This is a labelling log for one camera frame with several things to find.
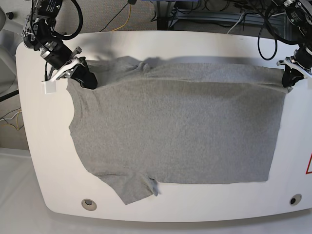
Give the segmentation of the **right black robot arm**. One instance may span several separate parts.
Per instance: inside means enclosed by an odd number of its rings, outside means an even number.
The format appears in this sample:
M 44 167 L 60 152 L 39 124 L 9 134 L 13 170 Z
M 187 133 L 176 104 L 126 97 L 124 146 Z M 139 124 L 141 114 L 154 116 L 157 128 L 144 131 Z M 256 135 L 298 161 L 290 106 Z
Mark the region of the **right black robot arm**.
M 72 1 L 78 12 L 78 28 L 70 35 L 62 35 L 55 30 L 56 17 L 62 6 L 61 0 L 33 0 L 31 12 L 26 18 L 22 30 L 24 45 L 39 51 L 45 60 L 44 81 L 56 81 L 71 78 L 81 87 L 94 90 L 98 81 L 90 72 L 85 57 L 77 57 L 82 52 L 80 47 L 69 49 L 65 40 L 75 38 L 83 26 L 83 14 L 77 1 Z

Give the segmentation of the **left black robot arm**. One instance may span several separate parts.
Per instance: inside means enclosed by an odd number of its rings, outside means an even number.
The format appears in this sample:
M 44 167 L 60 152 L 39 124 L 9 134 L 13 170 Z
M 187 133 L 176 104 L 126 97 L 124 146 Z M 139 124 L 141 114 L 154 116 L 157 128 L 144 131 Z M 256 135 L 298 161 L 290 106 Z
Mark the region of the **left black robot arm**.
M 286 13 L 289 22 L 297 27 L 302 38 L 290 41 L 280 37 L 269 22 L 272 16 L 271 11 L 282 9 Z M 275 57 L 277 53 L 277 42 L 287 45 L 298 45 L 293 56 L 286 57 L 277 62 L 277 65 L 285 67 L 282 77 L 282 85 L 285 88 L 293 87 L 298 81 L 312 77 L 312 4 L 309 0 L 273 0 L 265 13 L 258 13 L 264 20 L 262 28 L 266 28 L 274 39 L 275 49 L 270 58 L 261 57 L 268 61 Z

